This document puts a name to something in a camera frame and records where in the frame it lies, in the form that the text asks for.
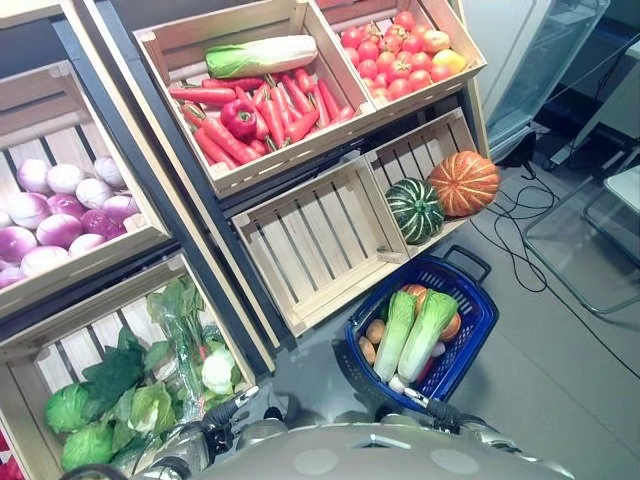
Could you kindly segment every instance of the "cabbage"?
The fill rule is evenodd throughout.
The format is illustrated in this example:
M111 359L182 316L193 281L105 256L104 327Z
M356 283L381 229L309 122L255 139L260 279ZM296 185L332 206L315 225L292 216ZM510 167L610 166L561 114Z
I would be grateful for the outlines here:
M89 422L82 416L89 392L73 383L53 394L45 409L47 424L54 432L73 432Z
M113 457L113 429L106 423L92 423L70 435L60 461L65 471L90 463L108 463Z

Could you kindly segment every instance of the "green striped squash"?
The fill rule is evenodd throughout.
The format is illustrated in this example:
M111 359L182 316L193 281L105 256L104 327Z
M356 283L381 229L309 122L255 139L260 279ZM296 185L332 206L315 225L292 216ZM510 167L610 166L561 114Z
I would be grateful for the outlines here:
M426 242L442 228L444 210L430 184L404 178L394 183L385 197L409 245Z

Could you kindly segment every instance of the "orange pumpkin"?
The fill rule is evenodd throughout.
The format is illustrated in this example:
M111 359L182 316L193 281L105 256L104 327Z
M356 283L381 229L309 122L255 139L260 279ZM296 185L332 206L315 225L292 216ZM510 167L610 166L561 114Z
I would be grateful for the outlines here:
M470 151L445 158L428 180L449 217L479 212L493 201L500 186L498 168L493 162Z

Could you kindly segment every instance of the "pumpkin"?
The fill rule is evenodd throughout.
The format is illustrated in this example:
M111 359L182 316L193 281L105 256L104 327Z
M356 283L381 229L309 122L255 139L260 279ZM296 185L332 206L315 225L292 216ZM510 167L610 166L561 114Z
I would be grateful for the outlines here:
M440 231L444 211L435 189L415 178L394 183L385 194L391 213L409 245L420 245Z
M466 217L479 212L496 197L498 168L476 152L464 151L445 158L428 178L438 192L444 213Z

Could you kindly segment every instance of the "basket handle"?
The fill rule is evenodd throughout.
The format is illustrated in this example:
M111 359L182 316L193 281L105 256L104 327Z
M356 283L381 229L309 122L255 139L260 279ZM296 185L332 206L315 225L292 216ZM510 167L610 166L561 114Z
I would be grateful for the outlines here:
M464 255L465 257L467 257L467 258L473 260L474 262L476 262L482 268L482 270L483 270L482 275L480 275L479 278L475 278L474 279L476 283L478 283L478 284L482 283L484 281L484 279L487 278L487 275L489 275L491 273L491 265L489 265L485 260L483 260L482 258L477 256L475 253L467 250L466 248L464 248L463 246L458 245L458 244L451 245L451 248L449 248L447 253L444 254L442 259L447 261L447 259L449 258L449 256L453 252L458 252L458 253ZM469 272L467 272L465 269L460 268L458 265L455 265L455 267L458 268L459 270L462 270L468 276L473 278L473 275L470 275Z

